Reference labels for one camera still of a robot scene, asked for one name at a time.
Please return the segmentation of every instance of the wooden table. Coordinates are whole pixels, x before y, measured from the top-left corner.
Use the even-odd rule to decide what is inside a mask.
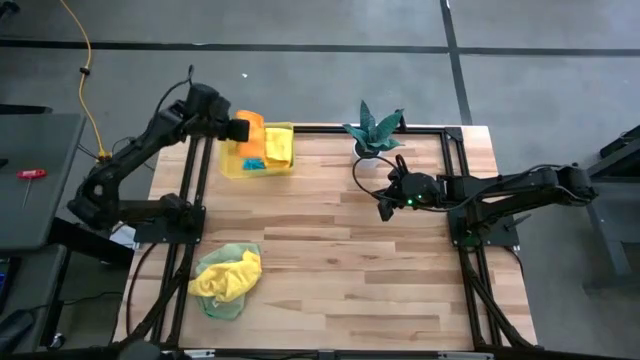
[[[464,127],[463,134],[471,174],[495,176],[488,128]],[[405,146],[385,154],[387,158],[400,153],[412,171],[444,173],[436,136],[396,138]],[[342,134],[296,134],[291,176],[245,180],[220,174],[214,150],[204,198],[207,220],[194,267],[224,244],[250,241],[261,246],[264,273],[243,313],[231,322],[206,317],[188,296],[181,347],[473,348],[460,263],[448,239],[445,215],[399,210],[383,223],[376,202],[351,178],[352,144]],[[178,144],[162,150],[151,199],[178,193],[187,148]],[[459,170],[457,161],[454,164]],[[365,187],[378,189],[388,185],[389,170],[381,162],[358,175]],[[157,246],[142,266],[132,301],[134,327],[158,295],[167,248]],[[137,251],[131,273],[143,250]],[[518,263],[501,248],[488,248],[487,260],[497,303],[535,343]],[[488,340],[486,311],[482,306],[479,311]],[[172,314],[173,303],[167,308],[163,339]],[[116,340],[124,337],[124,304],[119,319]]]

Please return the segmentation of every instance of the gray floor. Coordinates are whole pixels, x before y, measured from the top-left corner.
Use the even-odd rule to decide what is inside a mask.
[[[57,1],[20,1],[0,36],[80,40]],[[93,40],[226,44],[446,45],[437,0],[69,1]],[[460,46],[640,48],[640,3],[630,0],[450,0]],[[185,11],[184,17],[176,16]],[[82,50],[0,50],[0,103],[80,112]],[[166,87],[189,64],[198,81],[234,108],[270,121],[357,119],[406,108],[413,124],[460,124],[447,55],[294,52],[94,51],[86,89],[109,146],[139,133]],[[541,162],[588,165],[604,144],[638,125],[640,58],[462,56],[473,123],[488,125],[502,172]],[[96,150],[90,128],[82,143]],[[78,154],[65,199],[93,160]],[[152,173],[139,169],[123,197],[145,198]],[[64,208],[62,216],[70,217]],[[525,282],[541,345],[554,350],[637,358],[640,300],[587,296],[582,283],[607,274],[586,211],[548,207],[519,228]],[[121,289],[126,274],[74,258],[68,298]],[[65,310],[68,347],[108,341],[120,299]]]

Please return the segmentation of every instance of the screwdriver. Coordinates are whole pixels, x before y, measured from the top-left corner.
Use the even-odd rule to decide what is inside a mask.
[[[47,171],[44,169],[34,169],[34,170],[22,170],[18,171],[16,174],[18,179],[28,179],[29,183],[27,184],[27,192],[24,193],[24,200],[22,200],[22,208],[27,204],[27,197],[29,196],[29,190],[31,189],[31,180],[39,179],[47,176]]]

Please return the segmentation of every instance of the yellow container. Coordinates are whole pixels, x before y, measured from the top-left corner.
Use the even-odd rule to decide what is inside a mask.
[[[265,123],[265,128],[276,129],[290,129],[293,131],[293,123]],[[275,168],[275,169],[259,169],[259,170],[245,170],[243,169],[245,158],[237,155],[238,143],[235,141],[227,140],[221,142],[220,156],[218,158],[220,172],[230,179],[244,179],[258,176],[274,176],[274,175],[289,175],[293,170],[293,162],[295,160],[295,151],[293,143],[291,144],[291,164],[288,168]]]

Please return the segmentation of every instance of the blue object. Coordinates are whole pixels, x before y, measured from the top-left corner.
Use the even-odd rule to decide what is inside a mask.
[[[264,162],[262,159],[245,159],[242,170],[264,170]]]

